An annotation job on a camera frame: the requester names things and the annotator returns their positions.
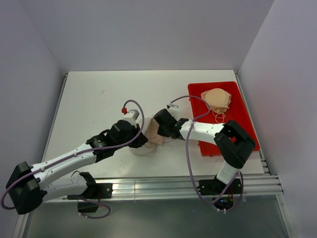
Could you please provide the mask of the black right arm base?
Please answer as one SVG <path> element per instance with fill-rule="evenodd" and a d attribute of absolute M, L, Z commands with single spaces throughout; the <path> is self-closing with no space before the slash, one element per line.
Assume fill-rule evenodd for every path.
<path fill-rule="evenodd" d="M 201 179 L 197 190 L 200 196 L 212 196 L 214 201 L 226 187 L 226 184 L 222 183 L 218 179 Z M 235 178 L 228 186 L 213 206 L 217 212 L 223 212 L 224 214 L 233 208 L 235 208 L 240 202 L 243 201 L 244 184 L 239 178 Z"/>

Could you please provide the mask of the pink bra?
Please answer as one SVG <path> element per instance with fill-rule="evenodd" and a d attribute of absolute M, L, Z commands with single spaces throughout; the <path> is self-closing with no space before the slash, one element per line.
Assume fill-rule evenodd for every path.
<path fill-rule="evenodd" d="M 152 148 L 156 145 L 163 144 L 163 136 L 158 134 L 158 128 L 159 124 L 154 119 L 151 119 L 145 132 L 145 136 L 148 139 L 148 142 L 146 143 L 147 147 Z"/>

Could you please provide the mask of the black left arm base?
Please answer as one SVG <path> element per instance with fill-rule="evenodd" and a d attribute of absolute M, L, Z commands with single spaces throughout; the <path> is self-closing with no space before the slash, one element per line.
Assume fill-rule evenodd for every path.
<path fill-rule="evenodd" d="M 106 208 L 108 216 L 111 212 L 109 206 L 101 203 L 102 199 L 110 199 L 112 197 L 112 183 L 97 183 L 93 186 L 88 187 L 80 195 L 68 195 L 68 200 L 78 200 L 77 210 L 80 215 L 86 215 L 89 217 L 89 213 L 96 213 L 99 208 Z"/>

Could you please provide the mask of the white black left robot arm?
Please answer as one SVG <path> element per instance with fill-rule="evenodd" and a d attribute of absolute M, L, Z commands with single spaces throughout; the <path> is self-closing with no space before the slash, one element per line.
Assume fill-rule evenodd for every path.
<path fill-rule="evenodd" d="M 138 149 L 148 139 L 145 136 L 149 122 L 119 120 L 110 129 L 91 137 L 76 149 L 46 162 L 18 164 L 6 184 L 0 205 L 5 210 L 27 214 L 43 202 L 66 196 L 69 199 L 88 201 L 95 199 L 99 188 L 89 172 L 80 172 L 66 178 L 70 172 L 98 163 L 124 147 Z"/>

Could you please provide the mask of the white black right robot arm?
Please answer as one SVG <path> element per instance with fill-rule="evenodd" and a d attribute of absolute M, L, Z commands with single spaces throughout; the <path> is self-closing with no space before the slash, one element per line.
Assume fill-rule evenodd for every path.
<path fill-rule="evenodd" d="M 242 169 L 254 151 L 254 139 L 234 120 L 211 124 L 190 119 L 177 120 L 167 109 L 154 115 L 158 123 L 158 134 L 172 139 L 184 140 L 186 156 L 189 156 L 189 140 L 211 143 L 218 147 L 224 162 L 214 181 L 219 193 L 226 193 L 232 186 L 231 180 Z"/>

